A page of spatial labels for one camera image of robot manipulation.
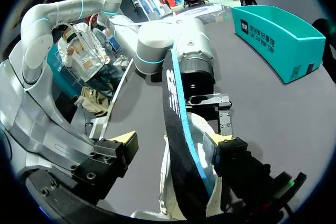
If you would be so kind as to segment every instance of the bag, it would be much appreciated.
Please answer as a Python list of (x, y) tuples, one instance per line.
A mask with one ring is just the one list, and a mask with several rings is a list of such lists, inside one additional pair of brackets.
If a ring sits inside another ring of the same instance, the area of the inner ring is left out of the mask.
[(81, 104), (87, 111), (95, 116), (104, 116), (109, 108), (109, 100), (97, 90), (83, 87), (81, 96), (75, 105)]
[(125, 69), (127, 68), (128, 64), (130, 63), (130, 61), (128, 60), (128, 58), (124, 55), (121, 55), (114, 63), (113, 65), (116, 67), (119, 67), (121, 70), (125, 71)]

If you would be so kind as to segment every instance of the metal bracket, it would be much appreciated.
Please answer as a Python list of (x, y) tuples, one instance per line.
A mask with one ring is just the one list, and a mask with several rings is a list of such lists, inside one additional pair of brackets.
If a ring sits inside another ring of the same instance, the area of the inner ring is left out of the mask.
[(222, 136), (232, 135), (232, 126), (230, 120), (230, 108), (232, 103), (228, 95), (225, 94), (207, 94), (190, 97), (186, 107), (197, 108), (198, 106), (213, 106), (218, 112), (218, 131)]

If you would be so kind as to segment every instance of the white shirt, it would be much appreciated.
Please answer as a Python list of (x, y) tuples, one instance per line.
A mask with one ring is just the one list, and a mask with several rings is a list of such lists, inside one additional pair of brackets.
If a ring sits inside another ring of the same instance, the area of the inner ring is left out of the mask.
[(66, 67), (72, 67), (75, 72), (81, 77), (84, 82), (90, 80), (103, 66), (104, 55), (106, 55), (105, 49), (102, 47), (99, 40), (95, 35), (92, 35), (91, 39), (90, 28), (86, 23), (76, 24), (75, 29), (82, 34), (82, 39), (86, 42), (85, 45), (75, 39), (71, 43), (74, 53), (72, 55), (66, 54), (68, 43), (61, 37), (58, 42), (58, 52), (61, 56), (63, 65)]

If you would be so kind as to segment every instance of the car tire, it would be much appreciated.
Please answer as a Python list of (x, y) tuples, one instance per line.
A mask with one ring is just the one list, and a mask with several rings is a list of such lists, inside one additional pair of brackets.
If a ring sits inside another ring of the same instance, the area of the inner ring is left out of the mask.
[(255, 0), (240, 0), (241, 5), (257, 5)]
[(325, 43), (326, 46), (324, 47), (324, 52), (323, 52), (323, 66), (330, 75), (331, 79), (333, 80), (334, 83), (336, 83), (336, 59), (334, 58), (331, 47), (336, 49), (335, 45), (333, 45), (333, 41), (331, 41), (329, 35), (324, 35), (325, 36)]
[(322, 65), (330, 75), (332, 81), (336, 83), (336, 41), (332, 40), (332, 36), (329, 33), (330, 29), (328, 27), (330, 25), (325, 20), (317, 20), (312, 26), (325, 36), (326, 45), (324, 47)]

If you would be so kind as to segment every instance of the bolt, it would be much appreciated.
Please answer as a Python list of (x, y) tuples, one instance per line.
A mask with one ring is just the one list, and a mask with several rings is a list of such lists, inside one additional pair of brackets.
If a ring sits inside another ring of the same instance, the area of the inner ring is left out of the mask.
[(92, 179), (94, 179), (94, 178), (96, 177), (96, 175), (95, 175), (94, 173), (88, 173), (88, 174), (86, 175), (86, 177), (87, 177), (89, 180), (92, 180)]
[(55, 188), (58, 187), (58, 183), (57, 183), (56, 181), (52, 181), (52, 182), (50, 183), (50, 187), (51, 187), (51, 189), (55, 189)]
[(42, 191), (41, 191), (41, 196), (42, 197), (47, 197), (49, 195), (49, 190), (47, 188), (44, 188)]
[(70, 170), (73, 172), (77, 169), (77, 165), (71, 165), (70, 166)]

